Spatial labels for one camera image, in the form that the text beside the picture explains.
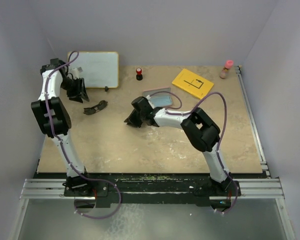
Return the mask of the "metal frame sunglasses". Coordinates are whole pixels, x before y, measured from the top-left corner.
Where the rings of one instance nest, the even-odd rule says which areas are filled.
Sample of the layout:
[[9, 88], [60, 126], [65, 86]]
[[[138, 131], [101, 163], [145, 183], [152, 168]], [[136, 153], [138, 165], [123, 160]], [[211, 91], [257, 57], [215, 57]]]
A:
[[90, 116], [90, 115], [93, 115], [93, 114], [105, 109], [107, 107], [107, 105], [108, 105], [108, 102], [106, 100], [101, 100], [97, 105], [94, 105], [92, 107], [85, 107], [83, 109], [83, 113], [85, 115]]

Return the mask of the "blue cleaning cloth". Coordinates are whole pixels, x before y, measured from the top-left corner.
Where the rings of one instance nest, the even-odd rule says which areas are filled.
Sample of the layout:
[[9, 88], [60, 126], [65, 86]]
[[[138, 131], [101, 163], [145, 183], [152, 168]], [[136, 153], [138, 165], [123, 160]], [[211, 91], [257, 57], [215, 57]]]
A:
[[150, 97], [154, 107], [169, 107], [173, 105], [173, 100], [169, 95], [154, 95]]

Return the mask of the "pink glasses case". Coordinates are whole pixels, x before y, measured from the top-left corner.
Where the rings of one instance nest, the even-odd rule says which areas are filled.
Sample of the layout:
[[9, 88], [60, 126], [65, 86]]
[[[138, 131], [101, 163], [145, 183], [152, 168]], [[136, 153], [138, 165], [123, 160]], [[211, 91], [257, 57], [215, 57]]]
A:
[[143, 97], [150, 96], [150, 101], [154, 107], [170, 107], [173, 105], [173, 99], [169, 93], [170, 87], [155, 88], [151, 90], [145, 90], [142, 92]]

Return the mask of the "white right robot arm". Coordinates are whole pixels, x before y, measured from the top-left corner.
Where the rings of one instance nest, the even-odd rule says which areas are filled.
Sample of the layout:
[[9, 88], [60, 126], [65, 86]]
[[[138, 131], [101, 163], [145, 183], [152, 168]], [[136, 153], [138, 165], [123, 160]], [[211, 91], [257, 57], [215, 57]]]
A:
[[208, 165], [212, 190], [218, 196], [225, 195], [232, 183], [231, 173], [220, 151], [221, 130], [203, 109], [192, 111], [168, 111], [154, 107], [143, 96], [131, 102], [133, 110], [124, 122], [131, 127], [140, 128], [142, 124], [154, 127], [172, 127], [183, 130], [191, 145], [201, 152]]

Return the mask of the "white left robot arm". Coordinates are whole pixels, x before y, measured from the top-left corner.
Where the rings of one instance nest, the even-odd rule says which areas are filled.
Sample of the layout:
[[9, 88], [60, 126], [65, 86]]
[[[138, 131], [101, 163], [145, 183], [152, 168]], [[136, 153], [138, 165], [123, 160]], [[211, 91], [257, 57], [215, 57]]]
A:
[[74, 102], [83, 103], [90, 99], [84, 79], [68, 77], [69, 65], [53, 58], [50, 64], [41, 67], [42, 89], [38, 100], [31, 103], [31, 109], [41, 132], [52, 139], [61, 154], [66, 167], [65, 190], [88, 196], [93, 191], [93, 184], [88, 180], [86, 168], [72, 141], [72, 122], [60, 98], [60, 91], [64, 89], [68, 99]]

